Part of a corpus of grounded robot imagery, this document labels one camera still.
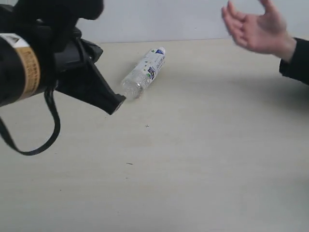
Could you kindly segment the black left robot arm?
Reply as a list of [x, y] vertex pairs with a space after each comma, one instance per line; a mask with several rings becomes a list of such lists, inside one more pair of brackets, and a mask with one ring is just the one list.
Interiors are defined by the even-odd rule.
[[96, 20], [101, 0], [19, 0], [0, 6], [0, 104], [47, 90], [113, 114], [125, 101], [96, 67], [102, 49], [82, 38], [79, 19]]

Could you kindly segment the black sleeved forearm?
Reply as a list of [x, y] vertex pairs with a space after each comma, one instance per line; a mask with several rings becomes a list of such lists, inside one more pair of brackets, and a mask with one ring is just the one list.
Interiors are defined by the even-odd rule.
[[296, 47], [289, 62], [280, 60], [279, 72], [282, 76], [309, 84], [309, 41], [295, 38]]

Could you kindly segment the person's open bare hand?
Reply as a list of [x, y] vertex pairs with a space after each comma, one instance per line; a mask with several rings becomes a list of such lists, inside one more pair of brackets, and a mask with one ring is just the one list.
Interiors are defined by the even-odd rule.
[[287, 31], [285, 19], [270, 0], [259, 1], [265, 12], [248, 14], [231, 1], [221, 8], [228, 34], [239, 47], [258, 54], [274, 55], [286, 62], [292, 59], [296, 39]]

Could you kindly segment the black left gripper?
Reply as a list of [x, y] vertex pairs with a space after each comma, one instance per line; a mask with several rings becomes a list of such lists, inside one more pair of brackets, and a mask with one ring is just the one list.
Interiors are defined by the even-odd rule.
[[41, 21], [37, 26], [41, 65], [37, 92], [55, 86], [57, 91], [102, 109], [109, 115], [116, 112], [126, 98], [114, 93], [95, 65], [103, 50], [82, 39], [81, 31], [73, 28], [65, 49], [58, 53], [52, 52], [48, 44], [52, 39], [52, 29]]

